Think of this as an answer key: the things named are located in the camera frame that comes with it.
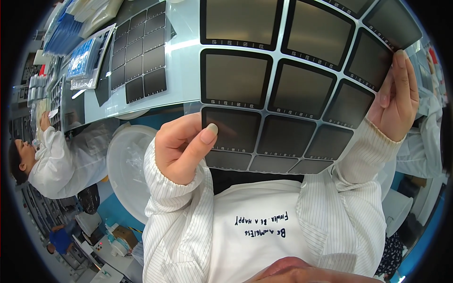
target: blue shirt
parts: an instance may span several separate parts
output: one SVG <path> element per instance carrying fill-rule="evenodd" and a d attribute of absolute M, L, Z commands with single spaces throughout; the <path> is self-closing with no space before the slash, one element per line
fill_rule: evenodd
<path fill-rule="evenodd" d="M 66 250 L 72 243 L 71 238 L 64 229 L 55 232 L 50 231 L 49 240 L 55 246 L 55 249 L 59 254 L 66 254 Z"/>

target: fingernail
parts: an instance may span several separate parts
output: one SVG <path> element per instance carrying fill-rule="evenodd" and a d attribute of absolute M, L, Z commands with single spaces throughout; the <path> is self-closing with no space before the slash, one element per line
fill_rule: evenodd
<path fill-rule="evenodd" d="M 387 99 L 388 99 L 388 96 L 379 94 L 379 102 L 383 108 L 387 107 Z"/>
<path fill-rule="evenodd" d="M 205 144 L 210 144 L 219 132 L 219 128 L 216 124 L 210 123 L 206 129 L 201 133 L 200 139 Z"/>
<path fill-rule="evenodd" d="M 400 49 L 400 50 L 396 51 L 396 61 L 398 62 L 398 66 L 400 68 L 406 67 L 406 59 L 405 59 L 405 55 L 404 55 L 404 50 Z"/>

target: white lab coat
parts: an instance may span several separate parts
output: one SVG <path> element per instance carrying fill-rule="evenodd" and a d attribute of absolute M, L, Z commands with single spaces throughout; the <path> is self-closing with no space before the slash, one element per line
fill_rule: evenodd
<path fill-rule="evenodd" d="M 386 234 L 376 175 L 402 142 L 391 141 L 368 120 L 359 129 L 359 140 L 332 173 L 305 176 L 294 209 L 315 266 L 371 277 Z M 151 197 L 145 208 L 143 282 L 206 282 L 214 204 L 209 168 L 202 160 L 194 180 L 177 185 L 157 168 L 153 140 L 144 172 Z"/>
<path fill-rule="evenodd" d="M 396 156 L 398 172 L 434 178 L 442 175 L 440 124 L 442 108 L 436 97 L 426 99 L 420 110 L 425 113 L 419 128 L 411 128 Z"/>
<path fill-rule="evenodd" d="M 118 125 L 115 118 L 93 123 L 69 142 L 61 131 L 47 128 L 28 181 L 50 199 L 73 197 L 101 181 L 107 176 L 107 148 Z"/>

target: dark hair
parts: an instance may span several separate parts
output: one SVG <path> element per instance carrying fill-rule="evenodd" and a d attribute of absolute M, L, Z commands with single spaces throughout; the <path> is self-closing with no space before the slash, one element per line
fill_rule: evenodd
<path fill-rule="evenodd" d="M 55 251 L 54 251 L 53 253 L 51 253 L 50 250 L 49 250 L 49 246 L 50 246 L 50 245 L 52 245 L 52 244 L 48 244 L 47 247 L 46 247 L 46 249 L 47 249 L 47 251 L 49 252 L 49 254 L 54 254 Z"/>
<path fill-rule="evenodd" d="M 16 139 L 11 140 L 10 149 L 8 150 L 8 158 L 10 160 L 10 171 L 16 183 L 21 185 L 28 180 L 27 174 L 19 168 L 22 158 L 20 157 L 19 151 L 15 143 Z"/>

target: lips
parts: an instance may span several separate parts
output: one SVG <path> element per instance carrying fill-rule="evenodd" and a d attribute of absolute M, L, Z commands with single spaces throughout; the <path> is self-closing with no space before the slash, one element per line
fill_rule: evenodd
<path fill-rule="evenodd" d="M 273 264 L 271 264 L 264 273 L 260 276 L 260 278 L 266 278 L 268 276 L 274 275 L 283 269 L 287 269 L 290 267 L 296 268 L 306 268 L 311 267 L 308 263 L 301 260 L 300 258 L 296 258 L 293 256 L 285 257 L 282 259 L 277 260 Z"/>

